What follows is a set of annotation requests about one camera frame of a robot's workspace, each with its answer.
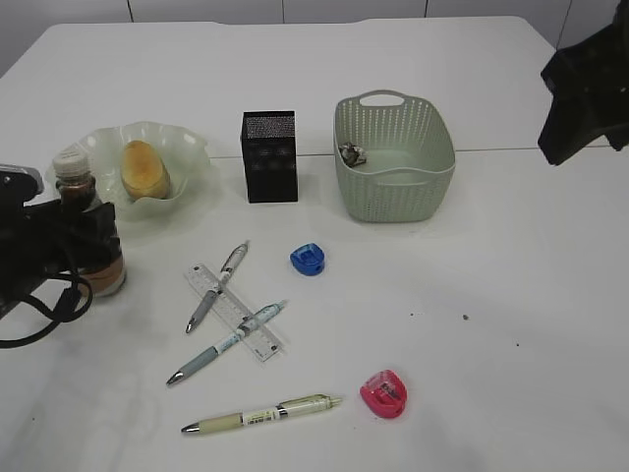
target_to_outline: bottle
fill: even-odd
[[[96,193],[96,179],[91,175],[89,161],[84,152],[69,147],[55,156],[52,166],[57,176],[56,188],[64,210],[90,211],[102,204]],[[122,250],[118,248],[118,254],[110,265],[80,267],[80,273],[91,285],[95,297],[116,293],[127,277]],[[86,295],[85,288],[82,285],[80,288]]]

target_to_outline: green plastic basket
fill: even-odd
[[[374,95],[394,95],[394,106],[364,105]],[[367,163],[349,167],[339,146],[364,148]],[[427,100],[374,90],[338,103],[334,115],[336,177],[348,212],[362,221],[430,218],[454,173],[454,148],[445,123]]]

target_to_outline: pink pencil sharpener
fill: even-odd
[[[381,418],[397,418],[406,405],[406,387],[393,371],[375,374],[361,386],[361,397]]]

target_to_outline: white pen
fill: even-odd
[[[223,293],[223,286],[229,281],[241,260],[245,258],[248,250],[249,241],[245,241],[229,255],[229,258],[227,258],[227,261],[223,264],[220,274],[218,275],[218,283],[205,292],[199,306],[190,317],[190,321],[186,326],[186,334],[190,334],[194,331],[200,322],[203,321],[205,315],[207,315],[207,312],[209,312],[216,301],[216,298]]]
[[[303,416],[319,411],[329,410],[341,403],[341,398],[317,394],[297,398],[295,400],[282,401],[277,406],[265,410],[234,413],[201,420],[182,428],[184,435],[208,435],[221,431],[234,430],[243,426],[258,425],[269,421],[278,421],[295,416]]]

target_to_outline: bottle cap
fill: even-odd
[[[60,179],[80,177],[89,173],[87,154],[76,147],[68,147],[52,159],[52,167]]]

